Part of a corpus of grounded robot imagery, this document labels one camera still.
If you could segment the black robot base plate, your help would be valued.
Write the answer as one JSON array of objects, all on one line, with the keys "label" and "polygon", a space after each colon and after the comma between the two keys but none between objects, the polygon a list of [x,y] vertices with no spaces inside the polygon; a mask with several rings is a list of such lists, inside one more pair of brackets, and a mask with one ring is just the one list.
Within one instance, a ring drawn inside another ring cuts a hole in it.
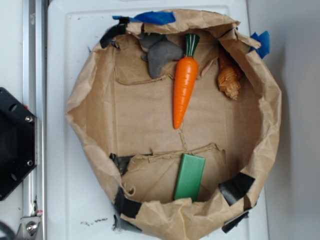
[{"label": "black robot base plate", "polygon": [[36,167],[36,117],[0,88],[0,200]]}]

